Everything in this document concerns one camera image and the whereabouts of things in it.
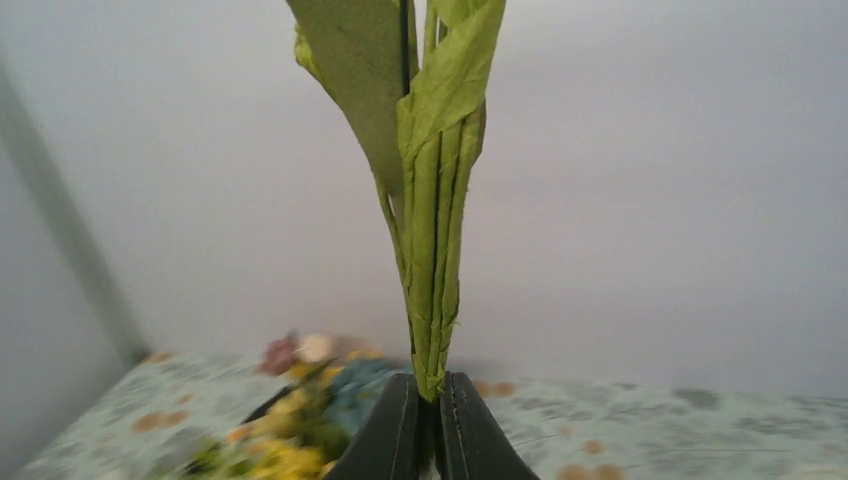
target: yellow flower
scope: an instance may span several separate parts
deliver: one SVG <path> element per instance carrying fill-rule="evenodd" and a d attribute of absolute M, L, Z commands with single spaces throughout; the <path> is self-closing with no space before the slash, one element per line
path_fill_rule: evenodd
<path fill-rule="evenodd" d="M 321 475 L 324 458 L 315 448 L 295 448 L 280 440 L 261 442 L 265 455 L 250 472 L 256 480 L 312 480 Z"/>
<path fill-rule="evenodd" d="M 266 438 L 248 447 L 248 453 L 254 455 L 262 454 L 263 461 L 265 459 L 268 459 L 270 461 L 278 461 L 281 458 L 285 458 L 286 454 L 292 452 L 293 450 L 295 450 L 295 447 L 293 447 L 291 444 L 276 438 Z"/>
<path fill-rule="evenodd" d="M 253 422 L 254 427 L 252 433 L 256 437 L 272 435 L 289 438 L 294 434 L 294 429 L 297 426 L 296 420 L 297 419 L 294 415 L 288 415 L 285 413 L 265 415 Z"/>
<path fill-rule="evenodd" d="M 333 381 L 333 378 L 338 375 L 339 372 L 341 372 L 342 370 L 344 370 L 344 367 L 327 367 L 327 369 L 324 370 L 323 373 L 321 373 L 321 382 L 324 384 L 324 386 L 329 385 L 330 382 Z"/>
<path fill-rule="evenodd" d="M 309 374 L 312 370 L 315 369 L 315 365 L 311 365 L 309 363 L 297 362 L 289 369 L 288 374 L 289 377 L 294 379 L 295 381 L 301 381 Z"/>
<path fill-rule="evenodd" d="M 308 403 L 309 395 L 306 394 L 306 390 L 302 388 L 296 388 L 293 392 L 277 400 L 277 403 L 275 403 L 274 405 L 277 411 L 291 413 L 295 410 L 302 408 Z"/>

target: green stem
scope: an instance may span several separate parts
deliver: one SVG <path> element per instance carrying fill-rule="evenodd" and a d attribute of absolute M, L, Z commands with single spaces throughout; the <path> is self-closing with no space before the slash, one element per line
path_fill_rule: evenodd
<path fill-rule="evenodd" d="M 412 268 L 409 295 L 409 315 L 413 327 L 415 355 L 413 369 L 421 395 L 432 402 L 435 390 L 428 377 L 430 325 L 433 315 L 433 273 L 435 270 L 436 182 L 438 181 L 440 136 L 424 143 L 415 156 L 414 209 L 411 227 L 405 235 L 414 237 L 412 256 L 407 259 Z"/>
<path fill-rule="evenodd" d="M 412 364 L 415 365 L 415 359 L 418 350 L 415 342 L 415 323 L 412 319 L 412 306 L 410 304 L 410 296 L 412 293 L 412 220 L 413 207 L 415 206 L 415 170 L 413 169 L 413 159 L 403 159 L 403 194 L 404 194 L 404 214 L 403 214 L 403 234 L 401 241 L 401 255 L 404 259 L 403 271 L 401 272 L 401 284 L 403 285 L 404 297 L 406 298 L 406 314 L 409 320 L 409 335 L 412 340 L 410 344 L 412 353 Z"/>
<path fill-rule="evenodd" d="M 444 363 L 439 362 L 442 338 L 442 294 L 445 283 L 445 269 L 449 245 L 449 226 L 451 203 L 454 197 L 454 184 L 459 156 L 462 121 L 442 132 L 441 152 L 439 155 L 439 183 L 437 190 L 438 213 L 436 229 L 436 265 L 433 275 L 433 316 L 430 322 L 430 352 L 427 357 L 427 374 L 436 379 L 436 390 L 441 391 L 444 381 Z"/>
<path fill-rule="evenodd" d="M 389 235 L 392 238 L 392 247 L 395 251 L 395 262 L 397 263 L 398 272 L 400 273 L 401 281 L 403 281 L 403 272 L 406 270 L 403 260 L 403 251 L 400 243 L 400 232 L 398 231 L 398 221 L 395 218 L 392 202 L 389 194 L 379 180 L 377 181 L 377 196 L 380 198 L 380 208 L 383 210 L 383 218 L 389 227 Z"/>
<path fill-rule="evenodd" d="M 459 159 L 457 161 L 456 180 L 454 181 L 453 200 L 451 202 L 445 282 L 441 300 L 441 344 L 438 355 L 439 364 L 442 366 L 447 362 L 453 326 L 459 313 L 459 254 L 462 246 L 462 212 L 465 208 L 465 198 L 468 194 L 471 167 L 480 152 L 481 114 L 482 109 L 478 108 L 465 118 L 462 125 Z"/>

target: gray wall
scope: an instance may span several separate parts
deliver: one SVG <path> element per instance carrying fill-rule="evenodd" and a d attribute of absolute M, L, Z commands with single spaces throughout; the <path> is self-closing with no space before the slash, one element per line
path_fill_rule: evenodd
<path fill-rule="evenodd" d="M 7 0 L 0 40 L 157 349 L 408 341 L 374 187 L 279 0 Z M 511 1 L 467 368 L 848 395 L 848 2 Z"/>
<path fill-rule="evenodd" d="M 0 472 L 23 466 L 128 370 L 0 144 Z"/>

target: brown spot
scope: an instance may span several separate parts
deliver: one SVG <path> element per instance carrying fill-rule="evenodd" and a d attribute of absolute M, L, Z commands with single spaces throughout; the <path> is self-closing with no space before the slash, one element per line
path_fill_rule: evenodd
<path fill-rule="evenodd" d="M 592 474 L 582 465 L 566 465 L 557 473 L 557 480 L 592 480 Z"/>
<path fill-rule="evenodd" d="M 499 397 L 511 397 L 515 393 L 515 385 L 509 382 L 498 383 L 492 389 Z"/>
<path fill-rule="evenodd" d="M 492 395 L 492 387 L 489 386 L 489 382 L 475 380 L 474 388 L 477 389 L 477 393 L 479 393 L 482 398 L 488 398 Z"/>
<path fill-rule="evenodd" d="M 186 412 L 185 410 L 180 411 L 180 412 L 174 412 L 170 415 L 167 415 L 165 418 L 162 419 L 162 427 L 163 428 L 170 428 L 170 427 L 173 427 L 174 425 L 179 425 L 186 418 L 188 418 L 188 412 Z"/>
<path fill-rule="evenodd" d="M 599 465 L 595 468 L 596 480 L 624 480 L 624 470 L 615 465 Z"/>
<path fill-rule="evenodd" d="M 168 352 L 166 352 L 166 353 L 154 353 L 153 355 L 147 357 L 147 359 L 144 361 L 144 363 L 149 363 L 149 364 L 165 363 L 172 358 L 174 358 L 173 353 L 168 353 Z"/>
<path fill-rule="evenodd" d="M 156 429 L 162 423 L 162 412 L 148 413 L 133 423 L 132 429 L 136 433 L 149 432 Z"/>
<path fill-rule="evenodd" d="M 230 443 L 236 443 L 239 440 L 244 439 L 250 434 L 250 429 L 249 425 L 245 425 L 232 430 L 229 434 L 227 434 L 227 441 Z"/>
<path fill-rule="evenodd" d="M 599 455 L 604 453 L 604 444 L 597 440 L 589 440 L 583 444 L 583 451 L 589 455 Z"/>

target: table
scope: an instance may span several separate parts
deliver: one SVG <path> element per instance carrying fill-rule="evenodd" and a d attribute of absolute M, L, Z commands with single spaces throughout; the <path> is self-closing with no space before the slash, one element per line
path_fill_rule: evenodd
<path fill-rule="evenodd" d="M 288 383 L 256 365 L 235 355 L 153 355 L 16 480 L 177 464 Z M 772 480 L 811 465 L 848 468 L 848 399 L 495 377 L 476 384 L 542 480 Z"/>

